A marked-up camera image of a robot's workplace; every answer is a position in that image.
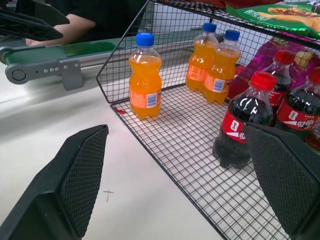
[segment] snack bag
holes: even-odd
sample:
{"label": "snack bag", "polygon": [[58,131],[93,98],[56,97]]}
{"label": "snack bag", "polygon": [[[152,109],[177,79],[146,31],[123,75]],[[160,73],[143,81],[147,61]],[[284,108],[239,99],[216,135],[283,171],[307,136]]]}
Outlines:
{"label": "snack bag", "polygon": [[273,37],[258,49],[252,61],[233,80],[228,97],[232,99],[247,90],[248,82],[254,72],[262,71],[272,64],[276,52],[281,49],[289,50],[295,54],[294,62],[289,68],[290,90],[304,84],[311,69],[320,66],[320,58],[311,50],[298,43]]}
{"label": "snack bag", "polygon": [[234,9],[228,14],[257,25],[320,39],[320,2],[303,1]]}

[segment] orange soda bottle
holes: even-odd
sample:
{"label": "orange soda bottle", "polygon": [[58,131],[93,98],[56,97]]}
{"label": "orange soda bottle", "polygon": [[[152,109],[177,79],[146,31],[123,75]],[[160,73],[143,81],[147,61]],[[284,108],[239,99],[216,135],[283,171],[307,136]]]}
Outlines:
{"label": "orange soda bottle", "polygon": [[194,91],[203,91],[205,77],[208,69],[212,66],[214,47],[218,45],[215,37],[217,25],[206,22],[202,27],[202,34],[193,42],[194,52],[189,58],[189,67],[186,73],[185,84]]}
{"label": "orange soda bottle", "polygon": [[203,95],[211,103],[222,104],[229,94],[229,86],[236,74],[236,62],[241,56],[237,45],[240,32],[227,30],[224,41],[214,49],[214,62],[204,80]]}
{"label": "orange soda bottle", "polygon": [[161,102],[162,80],[159,69],[160,55],[154,50],[155,37],[152,33],[136,35],[137,49],[129,57],[132,74],[129,80],[130,105],[141,120],[156,117]]}

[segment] wire basket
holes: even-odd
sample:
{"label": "wire basket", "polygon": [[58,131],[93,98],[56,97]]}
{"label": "wire basket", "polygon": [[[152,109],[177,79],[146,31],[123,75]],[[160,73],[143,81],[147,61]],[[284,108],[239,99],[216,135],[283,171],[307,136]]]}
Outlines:
{"label": "wire basket", "polygon": [[[99,86],[119,118],[159,166],[225,240],[286,240],[257,180],[252,163],[237,170],[220,167],[212,155],[227,104],[207,103],[200,92],[185,86],[193,40],[205,22],[217,24],[216,33],[240,31],[238,63],[247,66],[258,49],[276,36],[296,43],[296,51],[320,46],[314,39],[296,37],[255,26],[225,9],[181,0],[148,0],[97,76]],[[128,58],[136,49],[138,32],[155,35],[161,55],[161,109],[157,117],[139,120],[129,101],[131,68]],[[276,48],[269,48],[276,53]],[[296,61],[306,61],[304,55]],[[296,84],[304,78],[297,76]]]}

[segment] dark soda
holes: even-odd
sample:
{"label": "dark soda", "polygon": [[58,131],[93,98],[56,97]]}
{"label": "dark soda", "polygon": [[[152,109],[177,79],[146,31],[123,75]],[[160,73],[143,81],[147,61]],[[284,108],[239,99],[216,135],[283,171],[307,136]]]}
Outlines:
{"label": "dark soda", "polygon": [[274,90],[269,94],[270,103],[273,111],[273,118],[270,126],[276,124],[276,113],[284,96],[288,93],[291,84],[289,67],[295,60],[296,55],[289,50],[278,50],[273,59],[273,63],[268,66],[263,72],[270,73],[276,77]]}
{"label": "dark soda", "polygon": [[303,141],[320,121],[320,67],[305,84],[290,91],[277,112],[275,127],[296,134]]}
{"label": "dark soda", "polygon": [[213,144],[213,155],[222,167],[242,169],[247,165],[251,156],[242,128],[244,123],[270,124],[273,112],[269,92],[276,81],[270,73],[255,72],[249,89],[230,101],[219,136]]}

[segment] blue bottle cap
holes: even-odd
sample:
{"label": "blue bottle cap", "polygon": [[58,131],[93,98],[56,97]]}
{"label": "blue bottle cap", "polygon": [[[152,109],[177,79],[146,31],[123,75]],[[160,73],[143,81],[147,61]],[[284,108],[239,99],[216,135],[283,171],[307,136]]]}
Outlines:
{"label": "blue bottle cap", "polygon": [[155,44],[155,36],[149,32],[142,32],[136,35],[136,44],[140,47],[151,47]]}
{"label": "blue bottle cap", "polygon": [[203,24],[202,30],[209,32],[209,33],[214,33],[217,29],[217,25],[213,24],[211,22],[206,22],[205,24]]}
{"label": "blue bottle cap", "polygon": [[236,30],[227,30],[225,31],[224,38],[228,40],[237,41],[240,37],[240,32]]}

